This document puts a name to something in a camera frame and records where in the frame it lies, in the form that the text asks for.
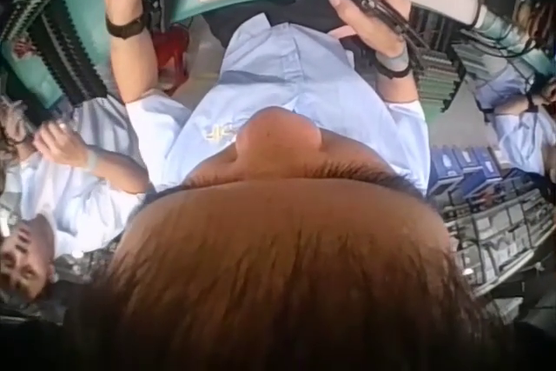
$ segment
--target wrist strap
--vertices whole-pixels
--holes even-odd
[[[98,164],[98,154],[91,148],[87,149],[87,167],[85,169],[89,172],[94,171]]]
[[[139,17],[124,25],[113,24],[108,18],[108,15],[105,16],[105,20],[108,33],[121,39],[128,39],[132,36],[141,34],[147,25],[147,17],[144,12]]]
[[[526,94],[527,97],[527,102],[529,103],[529,106],[527,107],[526,112],[529,113],[537,113],[539,111],[539,106],[537,106],[533,100],[533,95],[530,93]]]
[[[407,45],[404,45],[404,50],[395,58],[384,56],[375,50],[370,50],[368,52],[368,57],[377,71],[388,78],[403,78],[407,76],[412,69],[407,52]]]

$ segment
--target light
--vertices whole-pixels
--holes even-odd
[[[84,253],[82,251],[73,251],[71,253],[71,256],[73,256],[76,260],[81,260],[84,256]]]

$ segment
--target bracelet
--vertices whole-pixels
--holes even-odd
[[[87,166],[85,169],[89,172],[94,171],[97,164],[98,154],[92,149],[87,149]]]
[[[374,50],[368,52],[368,57],[377,71],[390,79],[403,78],[412,70],[406,44],[404,44],[404,49],[401,54],[394,58],[385,56]]]

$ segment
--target brown hair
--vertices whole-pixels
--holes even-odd
[[[511,335],[449,256],[416,249],[377,266],[372,236],[304,229],[243,246],[233,230],[219,231],[220,242],[198,231],[168,250],[166,232],[186,221],[146,226],[151,238],[69,309],[79,369],[513,367]]]

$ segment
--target short sleeve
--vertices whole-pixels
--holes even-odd
[[[408,164],[408,180],[423,195],[427,193],[431,169],[428,126],[419,101],[386,103],[398,129],[398,137]]]
[[[171,173],[165,173],[164,167],[191,110],[160,90],[152,90],[144,98],[128,103],[126,109],[150,181],[155,187],[172,182],[173,179],[165,178]]]
[[[542,162],[543,130],[537,129],[537,114],[496,115],[493,127],[500,149],[508,161],[525,172],[544,174]]]
[[[145,194],[114,189],[106,181],[69,199],[64,210],[71,213],[68,231],[56,231],[56,256],[73,251],[90,252],[108,245],[120,235]]]

